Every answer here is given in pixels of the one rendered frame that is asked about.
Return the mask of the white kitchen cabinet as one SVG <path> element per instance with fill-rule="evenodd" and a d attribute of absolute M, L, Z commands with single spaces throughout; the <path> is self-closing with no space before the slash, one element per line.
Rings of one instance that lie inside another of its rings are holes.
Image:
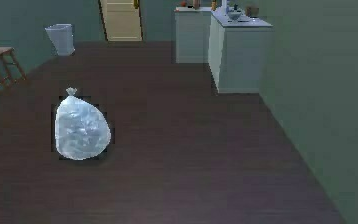
<path fill-rule="evenodd" d="M 174 14 L 176 62 L 206 63 L 211 8 L 176 7 Z"/>

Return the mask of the white counter cabinet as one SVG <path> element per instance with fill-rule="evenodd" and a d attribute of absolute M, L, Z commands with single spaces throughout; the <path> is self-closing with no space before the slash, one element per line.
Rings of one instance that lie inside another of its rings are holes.
<path fill-rule="evenodd" d="M 208 64 L 220 94 L 258 93 L 273 26 L 259 18 L 211 13 Z"/>

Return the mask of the white tied garbage bag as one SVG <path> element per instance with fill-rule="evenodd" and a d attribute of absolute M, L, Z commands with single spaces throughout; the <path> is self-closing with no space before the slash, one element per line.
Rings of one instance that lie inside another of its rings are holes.
<path fill-rule="evenodd" d="M 96 106 L 75 96 L 76 88 L 68 87 L 66 93 L 56 108 L 55 148 L 61 156 L 74 161 L 97 157 L 110 144 L 109 124 Z"/>

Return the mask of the cream room door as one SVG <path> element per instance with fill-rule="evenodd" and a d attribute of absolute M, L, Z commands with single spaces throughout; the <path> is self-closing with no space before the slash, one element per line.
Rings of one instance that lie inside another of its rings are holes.
<path fill-rule="evenodd" d="M 141 41 L 139 0 L 101 0 L 106 36 L 109 41 Z"/>

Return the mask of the brown pot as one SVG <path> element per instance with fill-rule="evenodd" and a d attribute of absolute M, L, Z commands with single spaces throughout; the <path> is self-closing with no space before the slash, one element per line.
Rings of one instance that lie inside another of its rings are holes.
<path fill-rule="evenodd" d="M 245 8 L 245 14 L 250 18 L 257 18 L 259 15 L 259 8 L 255 6 L 247 6 Z"/>

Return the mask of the pale grey waste bin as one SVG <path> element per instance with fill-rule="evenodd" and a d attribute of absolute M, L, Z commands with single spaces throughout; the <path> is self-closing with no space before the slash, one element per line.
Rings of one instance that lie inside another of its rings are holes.
<path fill-rule="evenodd" d="M 71 24 L 54 24 L 45 28 L 59 56 L 69 56 L 74 53 L 73 27 Z"/>

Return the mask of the brown wooden stool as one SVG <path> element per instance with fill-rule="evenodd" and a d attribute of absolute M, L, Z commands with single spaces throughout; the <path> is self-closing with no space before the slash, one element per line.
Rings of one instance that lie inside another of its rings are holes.
<path fill-rule="evenodd" d="M 14 83 L 26 79 L 26 73 L 15 56 L 14 48 L 0 47 L 0 86 L 8 89 Z"/>

